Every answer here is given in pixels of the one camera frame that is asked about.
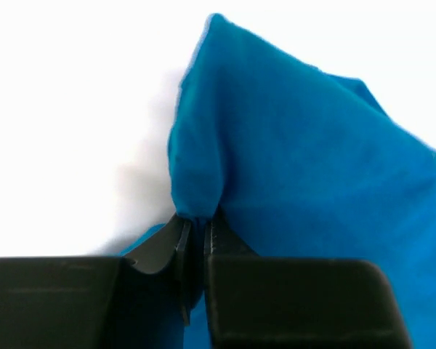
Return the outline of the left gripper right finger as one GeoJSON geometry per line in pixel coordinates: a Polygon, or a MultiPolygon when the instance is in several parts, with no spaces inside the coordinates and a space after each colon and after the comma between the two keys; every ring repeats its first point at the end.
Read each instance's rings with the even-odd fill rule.
{"type": "Polygon", "coordinates": [[[213,348],[411,348],[392,287],[365,260],[262,257],[222,211],[206,227],[213,348]]]}

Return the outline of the blue t shirt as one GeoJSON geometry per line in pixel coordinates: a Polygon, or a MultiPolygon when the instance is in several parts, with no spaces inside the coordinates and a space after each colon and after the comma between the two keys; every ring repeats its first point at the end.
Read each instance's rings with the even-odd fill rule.
{"type": "Polygon", "coordinates": [[[203,238],[217,208],[259,254],[376,263],[414,347],[436,348],[436,151],[361,80],[212,14],[180,85],[168,159],[175,208],[194,226],[186,348],[209,347],[203,238]]]}

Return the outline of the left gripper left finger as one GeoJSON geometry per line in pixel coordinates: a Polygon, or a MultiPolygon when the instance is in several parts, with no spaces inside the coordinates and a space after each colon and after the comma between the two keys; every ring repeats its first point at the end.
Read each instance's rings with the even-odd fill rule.
{"type": "Polygon", "coordinates": [[[181,348],[189,221],[123,256],[0,257],[0,348],[181,348]]]}

